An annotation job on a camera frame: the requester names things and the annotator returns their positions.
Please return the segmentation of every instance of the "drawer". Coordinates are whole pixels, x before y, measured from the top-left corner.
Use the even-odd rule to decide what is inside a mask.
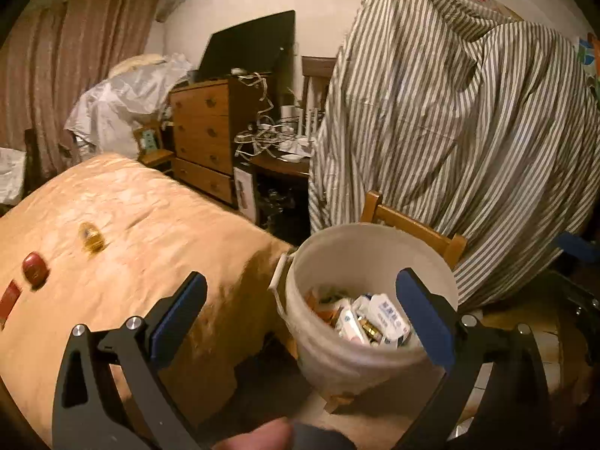
[[[233,204],[231,178],[228,175],[177,158],[173,159],[172,165],[177,179]]]
[[[188,118],[175,122],[177,157],[233,174],[227,117]]]
[[[171,94],[170,100],[175,120],[178,115],[229,115],[229,87],[227,84],[178,91]]]

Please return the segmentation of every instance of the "blue gripper pad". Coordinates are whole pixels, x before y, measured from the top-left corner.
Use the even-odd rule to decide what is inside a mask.
[[[554,239],[554,244],[563,249],[567,254],[587,264],[595,264],[600,261],[600,248],[568,231],[557,235]]]
[[[454,330],[457,314],[443,296],[431,294],[410,268],[396,277],[396,296],[431,362],[449,372],[455,361]]]
[[[181,342],[206,302],[206,278],[193,272],[179,287],[169,311],[150,335],[149,356],[156,370],[169,366]]]

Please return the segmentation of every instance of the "finger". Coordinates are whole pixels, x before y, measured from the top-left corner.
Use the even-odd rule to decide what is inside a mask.
[[[275,419],[251,433],[223,440],[213,450],[287,450],[292,445],[293,427],[287,418]]]

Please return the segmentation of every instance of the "red candy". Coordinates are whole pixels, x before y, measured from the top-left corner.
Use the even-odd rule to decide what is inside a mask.
[[[31,283],[31,287],[36,289],[44,284],[48,277],[48,266],[44,259],[37,252],[31,252],[23,260],[23,275]]]
[[[8,315],[13,311],[13,307],[20,295],[21,290],[19,289],[19,286],[17,286],[17,283],[14,282],[14,280],[10,281],[10,284],[8,284],[6,291],[4,291],[4,294],[0,299],[0,329],[4,329],[4,324],[6,323]]]

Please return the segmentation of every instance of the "wooden cabinet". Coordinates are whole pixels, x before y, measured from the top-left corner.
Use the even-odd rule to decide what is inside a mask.
[[[177,88],[173,110],[175,177],[226,203],[234,204],[235,135],[256,121],[266,107],[262,86],[220,79]]]

